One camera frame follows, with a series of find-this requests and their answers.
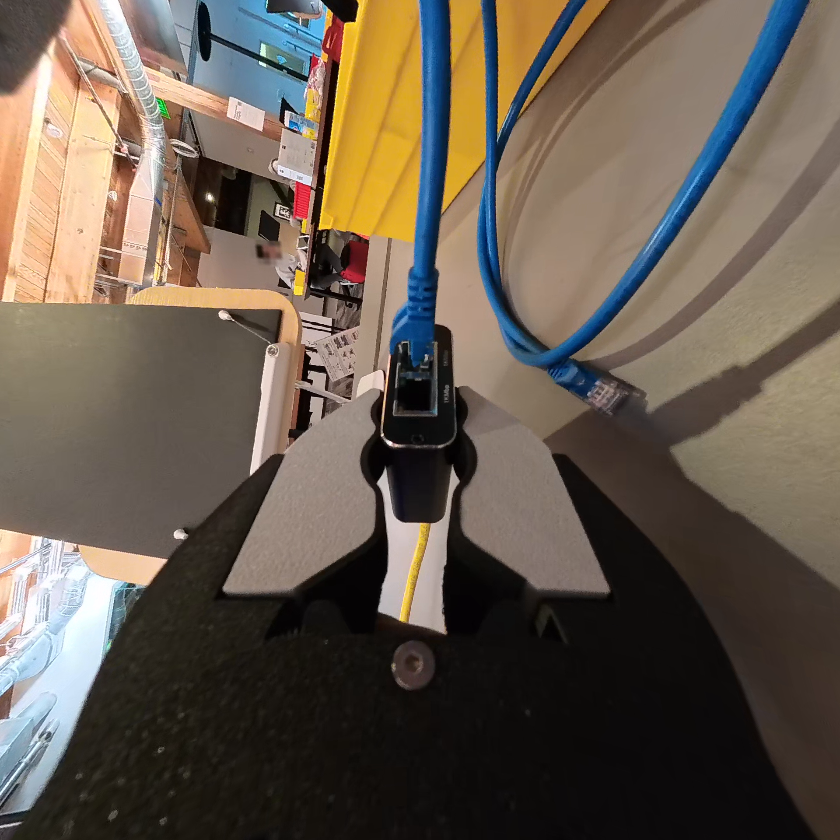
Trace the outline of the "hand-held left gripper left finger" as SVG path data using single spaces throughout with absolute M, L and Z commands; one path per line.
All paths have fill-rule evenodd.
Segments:
M 338 608 L 352 633 L 374 631 L 387 572 L 384 469 L 370 389 L 321 420 L 282 456 L 223 585 L 233 597 L 275 596 L 304 612 Z

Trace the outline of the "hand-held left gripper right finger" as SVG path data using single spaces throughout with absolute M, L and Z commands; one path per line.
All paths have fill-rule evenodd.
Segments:
M 498 606 L 529 623 L 548 601 L 603 601 L 611 588 L 549 447 L 462 386 L 457 485 L 446 538 L 447 634 L 477 634 Z

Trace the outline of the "black ethernet splitter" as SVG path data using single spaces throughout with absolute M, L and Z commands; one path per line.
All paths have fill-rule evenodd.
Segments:
M 453 337 L 434 327 L 430 351 L 415 364 L 409 342 L 388 361 L 380 433 L 396 519 L 436 523 L 445 515 L 458 434 Z

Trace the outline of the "yellow plastic bin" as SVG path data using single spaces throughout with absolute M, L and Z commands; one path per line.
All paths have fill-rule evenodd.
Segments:
M 486 157 L 479 1 L 449 4 L 451 108 L 447 208 Z M 358 2 L 343 27 L 319 215 L 321 228 L 414 239 L 422 113 L 418 2 Z

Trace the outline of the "white mounting bar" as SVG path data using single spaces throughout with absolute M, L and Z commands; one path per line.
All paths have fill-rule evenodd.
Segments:
M 295 344 L 278 342 L 266 347 L 259 387 L 259 408 L 249 473 L 254 474 L 269 457 L 286 451 L 298 380 Z

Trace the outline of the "printed paper sheet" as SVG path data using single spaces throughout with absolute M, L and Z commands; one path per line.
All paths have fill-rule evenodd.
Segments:
M 359 327 L 346 329 L 314 343 L 322 366 L 332 382 L 354 375 L 355 344 L 359 338 Z

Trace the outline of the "black panel wooden board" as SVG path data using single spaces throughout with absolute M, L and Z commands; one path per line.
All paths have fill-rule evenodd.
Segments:
M 1 525 L 146 585 L 250 475 L 266 347 L 301 345 L 269 290 L 3 302 Z

